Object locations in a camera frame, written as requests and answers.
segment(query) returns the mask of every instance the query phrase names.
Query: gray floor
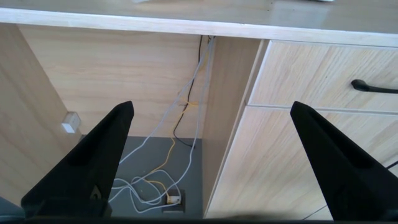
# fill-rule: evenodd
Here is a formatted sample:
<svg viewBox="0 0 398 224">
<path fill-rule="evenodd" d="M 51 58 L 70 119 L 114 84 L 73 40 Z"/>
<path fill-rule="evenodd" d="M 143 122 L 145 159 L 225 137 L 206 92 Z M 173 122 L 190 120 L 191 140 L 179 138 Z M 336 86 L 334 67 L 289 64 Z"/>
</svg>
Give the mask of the gray floor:
<svg viewBox="0 0 398 224">
<path fill-rule="evenodd" d="M 184 139 L 185 142 L 192 142 L 192 139 Z M 144 138 L 129 137 L 122 157 L 131 152 L 144 141 Z M 152 169 L 161 165 L 172 144 L 170 138 L 151 138 L 146 145 L 136 151 L 130 158 L 123 162 L 118 169 L 116 177 L 131 181 L 135 176 L 143 176 Z M 177 181 L 188 166 L 190 148 L 177 142 L 168 163 L 164 166 L 171 177 Z M 166 187 L 170 186 L 171 181 L 164 174 L 154 174 L 150 180 L 163 182 Z M 128 190 L 122 192 L 111 202 L 114 217 L 152 217 L 152 218 L 201 218 L 202 217 L 202 182 L 201 182 L 201 141 L 197 141 L 197 146 L 192 155 L 192 164 L 186 176 L 178 184 L 180 189 L 185 190 L 186 211 L 180 214 L 162 213 L 161 209 L 155 209 L 143 214 L 138 214 L 131 204 L 130 193 Z M 137 191 L 142 198 L 152 199 L 157 196 L 157 192 L 145 183 L 137 184 Z M 139 203 L 134 198 L 139 210 L 148 208 L 147 205 Z"/>
</svg>

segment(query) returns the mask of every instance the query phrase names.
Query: white wall mount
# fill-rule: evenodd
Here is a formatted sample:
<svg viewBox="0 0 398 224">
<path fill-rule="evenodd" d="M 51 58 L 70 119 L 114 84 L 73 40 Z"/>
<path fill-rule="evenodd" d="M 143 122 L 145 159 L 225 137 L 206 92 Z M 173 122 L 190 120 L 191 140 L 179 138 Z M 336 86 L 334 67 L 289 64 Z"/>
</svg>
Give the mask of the white wall mount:
<svg viewBox="0 0 398 224">
<path fill-rule="evenodd" d="M 62 126 L 67 133 L 74 134 L 79 128 L 81 120 L 76 112 L 68 112 L 62 121 Z"/>
</svg>

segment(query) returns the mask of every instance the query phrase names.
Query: white cable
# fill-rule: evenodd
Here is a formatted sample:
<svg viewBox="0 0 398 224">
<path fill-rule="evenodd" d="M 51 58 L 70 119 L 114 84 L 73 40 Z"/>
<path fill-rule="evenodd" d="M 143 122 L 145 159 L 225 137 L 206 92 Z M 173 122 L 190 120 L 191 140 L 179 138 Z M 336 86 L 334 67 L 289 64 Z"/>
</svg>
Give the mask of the white cable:
<svg viewBox="0 0 398 224">
<path fill-rule="evenodd" d="M 142 148 L 144 146 L 144 144 L 147 142 L 147 140 L 152 137 L 153 134 L 155 134 L 155 132 L 157 131 L 157 129 L 163 124 L 164 119 L 167 117 L 167 115 L 169 114 L 169 112 L 174 108 L 174 106 L 177 104 L 177 102 L 180 100 L 182 93 L 184 93 L 184 91 L 188 88 L 188 86 L 193 82 L 193 80 L 196 78 L 196 76 L 198 75 L 198 71 L 200 66 L 203 63 L 203 59 L 205 58 L 205 55 L 207 54 L 208 49 L 210 49 L 211 45 L 210 43 L 207 45 L 207 48 L 205 50 L 205 52 L 202 54 L 202 56 L 200 57 L 199 63 L 197 68 L 195 69 L 195 72 L 193 73 L 193 76 L 191 78 L 191 80 L 189 80 L 187 82 L 187 84 L 185 84 L 185 86 L 183 86 L 183 88 L 181 89 L 180 93 L 177 95 L 176 99 L 174 100 L 174 102 L 172 103 L 172 105 L 167 109 L 167 111 L 165 112 L 165 114 L 163 115 L 162 119 L 160 120 L 159 124 L 156 126 L 156 128 L 148 135 L 148 137 L 145 138 L 144 142 L 138 146 L 137 148 L 135 148 L 133 151 L 131 151 L 128 155 L 126 155 L 123 159 L 120 160 L 119 165 L 124 162 L 129 156 L 131 156 L 133 153 L 135 153 L 138 149 Z"/>
<path fill-rule="evenodd" d="M 175 187 L 177 188 L 178 194 L 179 194 L 179 196 L 181 196 L 180 189 L 177 187 L 177 184 L 185 177 L 185 175 L 187 174 L 187 172 L 188 172 L 188 170 L 189 170 L 189 168 L 190 168 L 190 166 L 191 166 L 191 163 L 192 163 L 192 152 L 193 152 L 193 148 L 194 148 L 194 146 L 195 146 L 195 143 L 196 143 L 196 141 L 197 141 L 198 132 L 199 132 L 199 129 L 200 129 L 201 107 L 202 107 L 202 104 L 203 104 L 203 99 L 204 99 L 204 95 L 205 95 L 205 90 L 207 89 L 208 84 L 209 84 L 209 82 L 210 82 L 210 62 L 211 62 L 211 58 L 212 58 L 213 42 L 214 42 L 214 38 L 209 42 L 209 44 L 208 44 L 208 46 L 207 46 L 207 48 L 206 48 L 206 50 L 205 50 L 205 53 L 200 57 L 200 61 L 199 61 L 199 63 L 198 63 L 197 68 L 195 69 L 195 72 L 194 72 L 194 74 L 193 74 L 192 79 L 182 88 L 181 92 L 178 94 L 178 96 L 176 97 L 175 101 L 172 103 L 172 105 L 171 105 L 171 106 L 168 108 L 168 110 L 165 112 L 163 118 L 160 120 L 160 123 L 159 123 L 159 124 L 156 126 L 156 128 L 151 132 L 151 134 L 150 134 L 148 137 L 145 138 L 144 142 L 143 142 L 140 146 L 138 146 L 138 147 L 135 148 L 133 151 L 131 151 L 126 157 L 124 157 L 124 158 L 119 162 L 119 164 L 121 164 L 121 163 L 122 163 L 123 161 L 125 161 L 129 156 L 131 156 L 134 152 L 136 152 L 138 149 L 142 148 L 142 147 L 144 146 L 144 144 L 146 143 L 146 141 L 147 141 L 147 140 L 157 131 L 157 129 L 162 125 L 162 123 L 164 122 L 164 119 L 167 117 L 167 115 L 168 115 L 168 113 L 170 112 L 170 110 L 175 106 L 175 104 L 177 103 L 177 101 L 180 99 L 182 93 L 186 90 L 186 88 L 189 86 L 189 84 L 191 84 L 191 82 L 196 78 L 196 75 L 197 75 L 197 73 L 198 73 L 198 71 L 199 71 L 199 68 L 201 67 L 201 65 L 202 65 L 202 63 L 203 63 L 203 59 L 205 58 L 205 55 L 207 54 L 207 51 L 210 50 L 210 53 L 209 53 L 209 56 L 208 56 L 207 65 L 206 65 L 206 80 L 205 80 L 205 85 L 204 85 L 203 88 L 202 88 L 202 93 L 201 93 L 200 102 L 199 102 L 199 107 L 198 107 L 197 128 L 196 128 L 196 131 L 195 131 L 195 138 L 194 138 L 194 140 L 193 140 L 193 144 L 192 144 L 192 147 L 191 147 L 191 150 L 190 150 L 190 156 L 189 156 L 189 163 L 188 163 L 188 166 L 187 166 L 187 168 L 185 169 L 184 173 L 182 174 L 181 178 L 179 178 L 178 181 L 174 182 L 173 178 L 171 178 L 171 176 L 170 176 L 166 171 L 164 171 L 164 170 L 156 170 L 156 171 L 151 172 L 151 173 L 149 173 L 149 174 L 147 174 L 147 175 L 145 175 L 145 176 L 143 176 L 143 177 L 134 177 L 134 178 L 131 180 L 131 183 L 130 183 L 130 184 L 129 184 L 127 181 L 125 181 L 125 180 L 116 178 L 115 181 L 122 181 L 122 182 L 124 182 L 126 185 L 120 186 L 120 187 L 112 187 L 112 189 L 114 189 L 114 190 L 117 190 L 117 189 L 118 189 L 119 192 L 116 193 L 116 195 L 115 195 L 113 198 L 111 198 L 111 199 L 109 200 L 109 202 L 113 201 L 124 189 L 129 189 L 129 190 L 130 190 L 130 191 L 129 191 L 129 192 L 130 192 L 130 199 L 131 199 L 132 205 L 133 205 L 133 207 L 134 207 L 134 209 L 135 209 L 135 211 L 136 211 L 137 213 L 144 213 L 144 212 L 147 212 L 147 211 L 149 211 L 149 210 L 156 209 L 156 208 L 164 208 L 164 207 L 170 207 L 170 206 L 176 205 L 176 203 L 170 204 L 170 205 L 160 205 L 160 206 L 154 206 L 154 207 L 147 208 L 147 209 L 145 209 L 145 210 L 139 211 L 139 210 L 137 209 L 137 207 L 136 207 L 136 204 L 134 203 L 134 199 L 133 199 L 133 197 L 132 197 L 132 194 L 133 194 L 134 196 L 136 196 L 136 198 L 137 198 L 141 203 L 145 203 L 145 204 L 148 204 L 148 205 L 157 205 L 157 204 L 159 204 L 159 203 L 161 202 L 161 200 L 162 200 L 162 197 L 163 197 L 163 196 L 166 194 L 166 192 L 168 192 L 173 186 L 175 186 Z M 148 184 L 150 184 L 153 188 L 156 189 L 156 191 L 158 192 L 159 196 L 158 196 L 157 198 L 155 198 L 155 199 L 152 199 L 152 200 L 143 200 L 143 199 L 141 199 L 140 196 L 138 195 L 137 191 L 136 191 L 135 188 L 133 187 L 133 185 L 136 184 L 136 183 L 138 183 L 138 182 L 140 182 L 140 181 L 142 181 L 142 180 L 144 180 L 146 177 L 148 177 L 148 176 L 150 176 L 150 175 L 152 175 L 152 174 L 154 174 L 154 173 L 156 173 L 156 172 L 163 172 L 163 173 L 165 173 L 165 174 L 170 178 L 170 180 L 172 180 L 173 184 L 172 184 L 170 187 L 168 187 L 167 190 L 166 190 L 164 193 L 160 194 L 160 192 L 159 192 L 159 190 L 157 189 L 157 187 L 156 187 L 154 184 L 148 182 Z"/>
</svg>

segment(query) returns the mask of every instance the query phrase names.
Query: drawer front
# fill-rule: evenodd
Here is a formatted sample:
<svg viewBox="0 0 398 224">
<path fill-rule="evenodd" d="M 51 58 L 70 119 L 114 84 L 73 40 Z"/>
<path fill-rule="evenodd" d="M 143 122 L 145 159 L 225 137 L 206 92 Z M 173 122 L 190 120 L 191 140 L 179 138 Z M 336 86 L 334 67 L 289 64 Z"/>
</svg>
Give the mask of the drawer front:
<svg viewBox="0 0 398 224">
<path fill-rule="evenodd" d="M 321 113 L 385 166 L 398 158 L 398 116 Z M 326 205 L 289 110 L 244 110 L 208 218 L 303 219 Z"/>
<path fill-rule="evenodd" d="M 398 95 L 355 90 L 351 81 L 398 89 L 398 49 L 271 41 L 249 105 L 398 111 Z"/>
</svg>

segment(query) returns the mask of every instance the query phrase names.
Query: wooden desk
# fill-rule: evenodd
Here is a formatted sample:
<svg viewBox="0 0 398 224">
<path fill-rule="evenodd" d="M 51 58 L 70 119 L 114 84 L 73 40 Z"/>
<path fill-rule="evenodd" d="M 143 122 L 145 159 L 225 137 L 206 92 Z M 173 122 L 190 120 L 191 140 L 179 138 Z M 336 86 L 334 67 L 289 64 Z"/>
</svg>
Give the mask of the wooden desk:
<svg viewBox="0 0 398 224">
<path fill-rule="evenodd" d="M 398 158 L 395 0 L 0 0 L 0 195 L 16 204 L 117 103 L 147 136 L 216 35 L 202 117 L 204 217 L 265 213 L 303 219 L 325 201 L 288 111 L 313 106 L 383 165 Z M 191 100 L 199 99 L 204 70 Z M 184 101 L 155 134 L 169 137 Z M 178 128 L 192 138 L 197 111 Z"/>
</svg>

